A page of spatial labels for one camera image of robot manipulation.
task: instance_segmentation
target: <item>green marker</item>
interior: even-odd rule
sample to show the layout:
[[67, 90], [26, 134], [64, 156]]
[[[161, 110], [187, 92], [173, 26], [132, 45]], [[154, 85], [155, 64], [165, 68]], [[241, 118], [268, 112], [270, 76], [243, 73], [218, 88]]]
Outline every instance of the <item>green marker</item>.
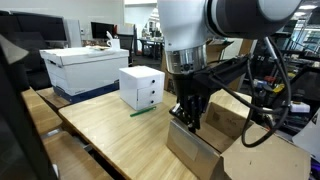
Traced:
[[140, 115], [140, 114], [149, 112], [149, 111], [154, 110], [154, 109], [156, 109], [156, 108], [157, 108], [156, 106], [153, 106], [153, 107], [150, 107], [150, 108], [142, 109], [142, 110], [140, 110], [140, 111], [138, 111], [138, 112], [136, 112], [136, 113], [130, 114], [130, 117], [138, 116], [138, 115]]

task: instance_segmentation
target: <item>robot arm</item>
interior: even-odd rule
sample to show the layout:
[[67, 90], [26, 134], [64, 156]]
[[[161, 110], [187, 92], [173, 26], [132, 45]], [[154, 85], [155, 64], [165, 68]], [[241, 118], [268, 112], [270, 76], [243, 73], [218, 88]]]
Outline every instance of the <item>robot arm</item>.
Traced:
[[259, 39], [290, 20], [301, 0], [158, 0], [167, 68], [173, 76], [177, 105], [170, 111], [190, 131], [200, 128], [211, 94], [245, 73], [249, 57], [207, 67], [208, 37]]

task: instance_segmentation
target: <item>white box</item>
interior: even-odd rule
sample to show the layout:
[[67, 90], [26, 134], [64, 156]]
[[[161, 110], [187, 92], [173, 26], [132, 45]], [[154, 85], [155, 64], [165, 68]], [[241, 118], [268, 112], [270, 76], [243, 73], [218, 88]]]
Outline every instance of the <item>white box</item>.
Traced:
[[164, 73], [146, 66], [120, 69], [120, 97], [133, 109], [162, 102]]
[[51, 84], [75, 96], [119, 79], [119, 69], [128, 67], [127, 50], [68, 48], [40, 50]]

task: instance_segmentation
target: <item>white cube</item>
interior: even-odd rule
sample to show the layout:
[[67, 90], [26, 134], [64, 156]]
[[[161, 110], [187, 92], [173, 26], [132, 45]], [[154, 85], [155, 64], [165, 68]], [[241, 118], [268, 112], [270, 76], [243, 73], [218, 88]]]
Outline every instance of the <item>white cube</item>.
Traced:
[[135, 110], [162, 102], [164, 73], [146, 66], [120, 69], [120, 97]]

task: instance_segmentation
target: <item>white storage box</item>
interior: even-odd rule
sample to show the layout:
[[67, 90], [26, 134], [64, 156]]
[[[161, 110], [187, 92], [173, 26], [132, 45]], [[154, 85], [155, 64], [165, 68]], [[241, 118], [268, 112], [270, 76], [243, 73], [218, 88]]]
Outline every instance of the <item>white storage box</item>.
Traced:
[[119, 68], [128, 67], [127, 50], [69, 48], [40, 50], [51, 84], [68, 101], [98, 88], [113, 85]]
[[162, 102], [164, 73], [146, 66], [120, 69], [120, 97], [133, 109]]

